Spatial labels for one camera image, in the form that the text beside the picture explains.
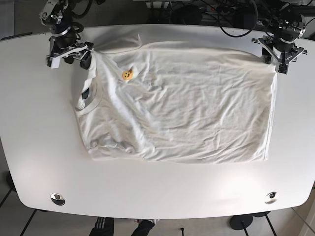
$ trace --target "white t-shirt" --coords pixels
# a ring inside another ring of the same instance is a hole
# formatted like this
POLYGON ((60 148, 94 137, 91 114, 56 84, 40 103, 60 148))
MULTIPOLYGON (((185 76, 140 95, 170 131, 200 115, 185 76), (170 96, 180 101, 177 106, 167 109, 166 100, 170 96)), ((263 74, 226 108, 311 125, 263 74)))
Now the white t-shirt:
POLYGON ((95 98, 77 117, 95 161, 267 159, 276 72, 252 54, 187 42, 139 44, 94 52, 94 77, 95 98))

